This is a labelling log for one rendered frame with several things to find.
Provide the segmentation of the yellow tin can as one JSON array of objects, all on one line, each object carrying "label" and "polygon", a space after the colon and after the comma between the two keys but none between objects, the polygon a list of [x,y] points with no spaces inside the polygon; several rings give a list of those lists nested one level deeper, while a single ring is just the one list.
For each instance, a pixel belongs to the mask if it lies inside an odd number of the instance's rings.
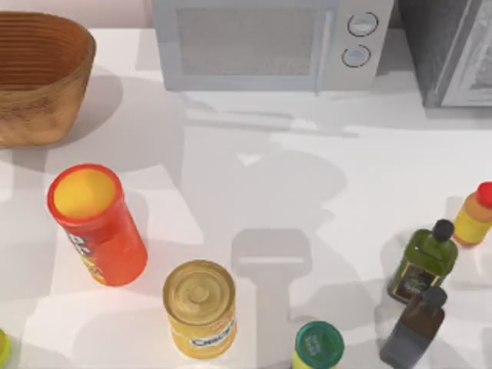
[{"label": "yellow tin can", "polygon": [[235,284],[221,265],[207,260],[177,266],[162,288],[163,305],[178,350],[197,360],[222,355],[237,332]]}]

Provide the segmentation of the pale microwave oven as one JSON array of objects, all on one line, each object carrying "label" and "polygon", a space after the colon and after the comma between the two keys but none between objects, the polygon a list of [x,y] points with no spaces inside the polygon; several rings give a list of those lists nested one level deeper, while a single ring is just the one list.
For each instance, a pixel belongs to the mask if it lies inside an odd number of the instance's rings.
[{"label": "pale microwave oven", "polygon": [[[323,91],[363,91],[376,74],[394,0],[152,0],[165,87],[174,91],[315,92],[324,17],[332,12]],[[366,37],[347,30],[372,12]],[[346,48],[364,45],[370,61],[348,68]]]}]

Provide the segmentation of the red tube can yellow lid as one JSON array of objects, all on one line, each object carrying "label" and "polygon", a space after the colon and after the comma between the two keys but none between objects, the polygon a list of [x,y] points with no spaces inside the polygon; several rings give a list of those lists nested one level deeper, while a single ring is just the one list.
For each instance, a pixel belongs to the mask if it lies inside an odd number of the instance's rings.
[{"label": "red tube can yellow lid", "polygon": [[92,163],[65,169],[50,184],[46,202],[98,283],[119,287],[141,275],[148,252],[111,169]]}]

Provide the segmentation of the round microwave knob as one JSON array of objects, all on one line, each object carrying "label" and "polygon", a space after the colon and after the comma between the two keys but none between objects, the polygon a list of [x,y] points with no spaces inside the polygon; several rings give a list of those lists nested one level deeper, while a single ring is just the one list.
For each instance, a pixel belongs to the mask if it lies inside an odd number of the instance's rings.
[{"label": "round microwave knob", "polygon": [[352,15],[347,23],[347,30],[354,37],[366,37],[375,32],[378,27],[378,18],[372,12]]},{"label": "round microwave knob", "polygon": [[348,68],[361,68],[371,59],[371,51],[364,45],[346,48],[341,54],[341,60]]}]

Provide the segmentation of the green lid yellow can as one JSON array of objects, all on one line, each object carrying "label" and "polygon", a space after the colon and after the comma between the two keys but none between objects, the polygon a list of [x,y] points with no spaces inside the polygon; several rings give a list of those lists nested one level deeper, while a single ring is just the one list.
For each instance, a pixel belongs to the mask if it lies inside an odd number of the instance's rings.
[{"label": "green lid yellow can", "polygon": [[326,321],[308,322],[296,333],[291,369],[336,369],[344,349],[336,327]]}]

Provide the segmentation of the green oil bottle black cap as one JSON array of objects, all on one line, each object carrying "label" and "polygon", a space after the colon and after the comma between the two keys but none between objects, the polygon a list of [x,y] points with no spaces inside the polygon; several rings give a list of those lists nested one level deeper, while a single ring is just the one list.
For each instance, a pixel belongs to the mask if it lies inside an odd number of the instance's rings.
[{"label": "green oil bottle black cap", "polygon": [[415,231],[388,283],[388,294],[407,304],[414,295],[441,286],[458,256],[453,235],[454,224],[447,219],[438,220],[432,229]]}]

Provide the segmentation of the dark brown bottle grey cap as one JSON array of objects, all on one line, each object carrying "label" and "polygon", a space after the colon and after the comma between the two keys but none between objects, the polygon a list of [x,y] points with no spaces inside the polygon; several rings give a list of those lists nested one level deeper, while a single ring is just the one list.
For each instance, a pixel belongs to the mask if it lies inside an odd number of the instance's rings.
[{"label": "dark brown bottle grey cap", "polygon": [[440,287],[414,295],[384,342],[380,359],[393,369],[414,369],[444,321],[446,302],[447,293]]}]

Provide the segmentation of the yellow bottle red cap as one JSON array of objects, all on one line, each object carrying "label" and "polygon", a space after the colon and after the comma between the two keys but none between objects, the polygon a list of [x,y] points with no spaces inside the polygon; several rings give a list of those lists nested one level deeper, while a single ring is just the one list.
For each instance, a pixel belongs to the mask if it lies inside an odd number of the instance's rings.
[{"label": "yellow bottle red cap", "polygon": [[468,195],[454,220],[454,239],[463,247],[480,244],[492,228],[492,181]]}]

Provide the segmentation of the brown woven basket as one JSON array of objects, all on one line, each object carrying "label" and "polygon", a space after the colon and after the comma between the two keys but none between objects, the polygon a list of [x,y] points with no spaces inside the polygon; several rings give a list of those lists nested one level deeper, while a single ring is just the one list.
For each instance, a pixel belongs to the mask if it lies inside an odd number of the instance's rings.
[{"label": "brown woven basket", "polygon": [[78,117],[95,53],[91,32],[71,19],[0,11],[0,147],[65,138]]}]

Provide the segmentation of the yellow green round object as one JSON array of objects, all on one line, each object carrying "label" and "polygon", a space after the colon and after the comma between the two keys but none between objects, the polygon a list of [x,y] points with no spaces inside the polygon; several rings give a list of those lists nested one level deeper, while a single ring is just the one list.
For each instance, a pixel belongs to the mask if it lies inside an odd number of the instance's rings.
[{"label": "yellow green round object", "polygon": [[10,340],[8,335],[0,329],[0,366],[3,365],[10,355]]}]

